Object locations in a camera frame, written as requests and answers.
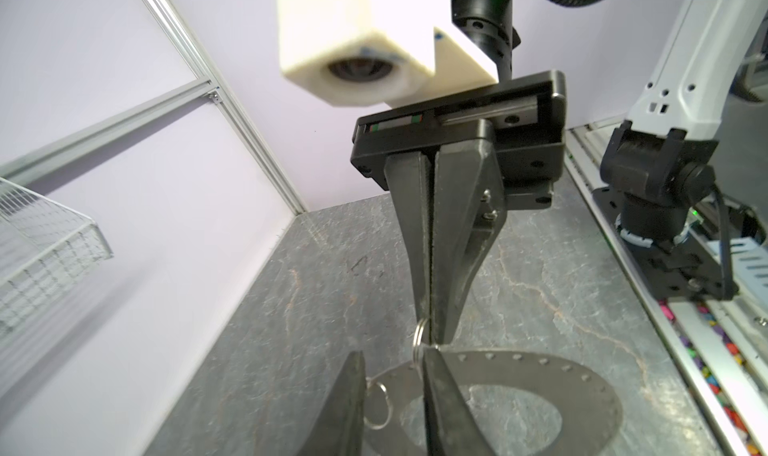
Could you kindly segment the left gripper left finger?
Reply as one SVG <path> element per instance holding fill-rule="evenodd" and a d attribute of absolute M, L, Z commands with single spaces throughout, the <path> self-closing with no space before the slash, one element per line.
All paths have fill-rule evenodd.
<path fill-rule="evenodd" d="M 366 367 L 361 351 L 347 356 L 298 455 L 360 455 Z"/>

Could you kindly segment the large toothed metal keyring disc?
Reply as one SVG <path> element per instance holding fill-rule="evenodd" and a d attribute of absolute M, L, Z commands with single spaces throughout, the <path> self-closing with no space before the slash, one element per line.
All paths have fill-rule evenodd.
<path fill-rule="evenodd" d="M 498 455 L 621 455 L 628 404 L 604 345 L 516 329 L 458 337 L 443 356 Z M 365 441 L 375 455 L 427 454 L 421 381 L 404 335 L 364 347 Z"/>

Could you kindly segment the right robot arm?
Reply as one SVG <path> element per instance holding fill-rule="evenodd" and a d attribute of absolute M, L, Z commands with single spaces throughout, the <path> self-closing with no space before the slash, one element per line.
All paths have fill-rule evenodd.
<path fill-rule="evenodd" d="M 603 0 L 548 0 L 577 8 Z M 417 345 L 456 333 L 481 264 L 511 211 L 542 210 L 563 171 L 564 75 L 511 76 L 512 0 L 449 0 L 451 21 L 499 82 L 360 118 L 351 161 L 391 195 L 407 250 Z M 614 131 L 600 177 L 625 195 L 621 229 L 678 241 L 714 188 L 710 166 L 728 93 L 767 0 L 684 0 L 637 102 Z"/>

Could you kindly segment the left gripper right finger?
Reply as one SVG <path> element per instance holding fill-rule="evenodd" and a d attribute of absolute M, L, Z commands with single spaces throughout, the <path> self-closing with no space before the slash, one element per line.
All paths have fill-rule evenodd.
<path fill-rule="evenodd" d="M 425 432 L 429 455 L 494 455 L 448 365 L 435 348 L 422 356 Z"/>

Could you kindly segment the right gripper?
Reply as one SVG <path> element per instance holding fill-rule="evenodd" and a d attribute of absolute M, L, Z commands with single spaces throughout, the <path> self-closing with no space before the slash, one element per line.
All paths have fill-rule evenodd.
<path fill-rule="evenodd" d="M 550 70 L 357 120 L 351 163 L 389 188 L 417 320 L 431 316 L 433 343 L 454 339 L 506 207 L 551 206 L 564 169 L 566 115 L 565 75 Z M 432 235 L 433 171 L 425 154 L 440 147 Z"/>

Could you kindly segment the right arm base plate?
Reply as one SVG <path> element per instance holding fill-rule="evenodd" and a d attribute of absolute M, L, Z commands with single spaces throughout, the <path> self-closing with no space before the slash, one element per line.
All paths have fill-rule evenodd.
<path fill-rule="evenodd" d="M 621 193 L 608 187 L 592 192 L 598 214 L 607 222 L 608 233 L 628 256 L 629 264 L 640 275 L 650 296 L 657 301 L 670 299 L 723 299 L 720 267 L 718 214 L 712 199 L 696 205 L 689 213 L 683 233 L 673 241 L 655 243 L 637 239 L 622 227 Z M 725 198 L 731 222 L 730 237 L 749 237 L 767 247 L 767 227 L 749 206 Z"/>

